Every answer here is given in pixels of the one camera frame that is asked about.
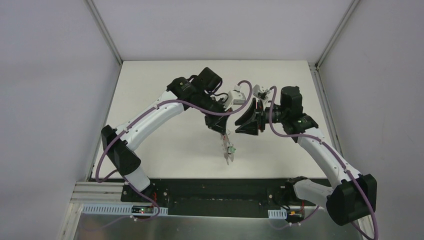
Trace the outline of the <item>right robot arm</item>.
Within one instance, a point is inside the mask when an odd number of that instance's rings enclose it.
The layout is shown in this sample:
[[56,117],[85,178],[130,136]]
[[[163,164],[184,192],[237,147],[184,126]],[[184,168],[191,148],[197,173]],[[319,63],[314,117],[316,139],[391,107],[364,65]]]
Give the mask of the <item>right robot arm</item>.
[[308,201],[323,207],[339,226],[350,224],[368,215],[373,216],[377,202],[377,181],[371,174],[362,174],[350,165],[332,146],[318,123],[304,112],[303,97],[298,86],[280,91],[280,103],[270,99],[269,89],[255,85],[248,110],[235,122],[239,134],[257,136],[281,124],[285,134],[302,147],[325,174],[330,185],[324,186],[299,176],[285,184],[283,200],[290,205]]

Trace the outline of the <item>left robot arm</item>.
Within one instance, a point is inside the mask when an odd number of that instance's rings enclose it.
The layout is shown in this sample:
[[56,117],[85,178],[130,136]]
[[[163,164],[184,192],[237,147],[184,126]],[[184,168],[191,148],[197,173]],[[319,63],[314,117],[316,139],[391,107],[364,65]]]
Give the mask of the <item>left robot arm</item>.
[[222,82],[208,67],[190,78],[178,77],[142,113],[117,127],[103,127],[101,157],[108,157],[117,172],[134,187],[133,195],[140,202],[149,201],[153,189],[135,150],[161,125],[193,106],[201,109],[210,130],[225,135],[228,116],[224,102],[212,98]]

